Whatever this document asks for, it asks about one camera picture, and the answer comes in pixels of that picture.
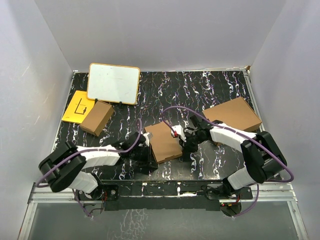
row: yellow folder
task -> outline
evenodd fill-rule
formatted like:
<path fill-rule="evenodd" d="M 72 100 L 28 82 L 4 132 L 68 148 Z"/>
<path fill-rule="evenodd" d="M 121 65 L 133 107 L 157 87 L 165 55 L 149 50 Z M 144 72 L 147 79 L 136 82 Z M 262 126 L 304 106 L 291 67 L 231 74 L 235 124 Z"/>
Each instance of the yellow folder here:
<path fill-rule="evenodd" d="M 86 91 L 75 91 L 62 121 L 81 124 L 95 105 L 95 100 L 87 98 Z"/>

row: marble pattern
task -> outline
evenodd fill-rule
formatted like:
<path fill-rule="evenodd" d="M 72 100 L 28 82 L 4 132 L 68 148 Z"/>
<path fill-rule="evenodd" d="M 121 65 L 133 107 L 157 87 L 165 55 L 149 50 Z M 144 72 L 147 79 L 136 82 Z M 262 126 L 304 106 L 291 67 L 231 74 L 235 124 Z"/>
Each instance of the marble pattern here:
<path fill-rule="evenodd" d="M 76 73 L 72 80 L 68 103 L 76 90 L 87 90 L 88 74 Z M 161 122 L 161 112 L 169 106 L 181 105 L 201 112 L 237 97 L 243 97 L 252 107 L 245 77 L 240 70 L 142 72 L 137 105 L 113 104 L 114 114 L 99 137 L 82 131 L 78 124 L 61 122 L 55 147 L 67 140 L 84 147 L 106 146 L 134 133 L 137 118 L 141 118 L 145 127 Z M 189 124 L 188 117 L 188 112 L 180 109 L 173 109 L 166 115 L 173 125 L 183 127 Z M 190 161 L 174 159 L 159 164 L 154 172 L 145 172 L 131 159 L 126 159 L 122 165 L 88 168 L 86 171 L 93 171 L 101 180 L 221 180 L 243 166 L 239 152 L 225 145 L 203 142 L 199 151 L 190 155 Z"/>

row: small cardboard box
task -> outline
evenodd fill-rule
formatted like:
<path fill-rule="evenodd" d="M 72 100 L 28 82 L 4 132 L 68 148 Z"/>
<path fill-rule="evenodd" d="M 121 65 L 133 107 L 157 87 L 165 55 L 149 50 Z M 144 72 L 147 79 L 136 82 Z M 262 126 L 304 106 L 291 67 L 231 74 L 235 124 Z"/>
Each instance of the small cardboard box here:
<path fill-rule="evenodd" d="M 114 108 L 110 104 L 97 101 L 86 118 L 80 124 L 80 128 L 83 131 L 98 137 L 114 111 Z"/>
<path fill-rule="evenodd" d="M 146 126 L 144 129 L 147 133 L 152 133 L 150 144 L 152 146 L 154 158 L 158 164 L 182 156 L 178 138 L 173 138 L 171 136 L 171 130 L 164 122 Z"/>
<path fill-rule="evenodd" d="M 242 97 L 205 109 L 203 114 L 210 121 L 219 120 L 230 127 L 246 132 L 257 130 L 262 123 Z"/>

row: whiteboard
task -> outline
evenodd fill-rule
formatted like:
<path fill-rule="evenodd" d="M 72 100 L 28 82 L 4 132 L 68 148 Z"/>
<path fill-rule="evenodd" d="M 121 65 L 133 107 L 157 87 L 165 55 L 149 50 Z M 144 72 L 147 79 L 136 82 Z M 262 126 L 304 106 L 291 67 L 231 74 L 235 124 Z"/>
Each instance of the whiteboard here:
<path fill-rule="evenodd" d="M 138 67 L 92 63 L 87 98 L 134 105 L 137 102 L 139 76 Z"/>

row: white wall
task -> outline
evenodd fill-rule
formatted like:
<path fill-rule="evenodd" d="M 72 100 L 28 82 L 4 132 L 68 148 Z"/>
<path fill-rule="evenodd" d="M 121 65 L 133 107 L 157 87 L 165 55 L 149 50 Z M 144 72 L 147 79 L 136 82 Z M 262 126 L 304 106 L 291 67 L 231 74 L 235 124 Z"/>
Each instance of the white wall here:
<path fill-rule="evenodd" d="M 320 1 L 288 1 L 251 68 L 262 120 L 293 170 L 310 239 L 320 236 Z"/>
<path fill-rule="evenodd" d="M 0 2 L 0 239 L 17 239 L 71 68 L 33 0 Z"/>
<path fill-rule="evenodd" d="M 73 70 L 252 65 L 285 0 L 35 0 Z"/>

